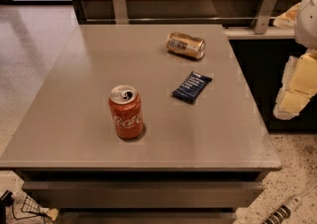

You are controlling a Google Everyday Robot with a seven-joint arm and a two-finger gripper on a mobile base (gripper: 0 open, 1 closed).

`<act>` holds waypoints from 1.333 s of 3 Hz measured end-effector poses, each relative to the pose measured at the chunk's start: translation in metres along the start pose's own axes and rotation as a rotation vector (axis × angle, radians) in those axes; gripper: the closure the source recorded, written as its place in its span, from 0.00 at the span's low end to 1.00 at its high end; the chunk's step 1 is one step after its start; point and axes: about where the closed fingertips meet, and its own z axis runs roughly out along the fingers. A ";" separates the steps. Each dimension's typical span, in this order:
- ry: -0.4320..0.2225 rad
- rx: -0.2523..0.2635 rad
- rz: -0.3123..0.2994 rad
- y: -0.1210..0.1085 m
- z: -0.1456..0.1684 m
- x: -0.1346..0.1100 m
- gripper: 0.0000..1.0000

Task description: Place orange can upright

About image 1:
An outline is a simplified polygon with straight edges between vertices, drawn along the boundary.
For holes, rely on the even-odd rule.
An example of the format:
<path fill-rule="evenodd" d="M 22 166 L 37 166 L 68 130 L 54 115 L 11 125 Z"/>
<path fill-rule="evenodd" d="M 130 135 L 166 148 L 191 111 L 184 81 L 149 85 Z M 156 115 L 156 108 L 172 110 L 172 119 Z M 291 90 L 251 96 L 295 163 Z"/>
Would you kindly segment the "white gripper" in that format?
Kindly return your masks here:
<path fill-rule="evenodd" d="M 295 40 L 307 49 L 317 49 L 317 0 L 302 0 L 277 16 L 273 25 L 293 28 Z M 291 56 L 285 65 L 273 115 L 290 120 L 317 94 L 317 52 L 307 51 L 301 57 Z"/>

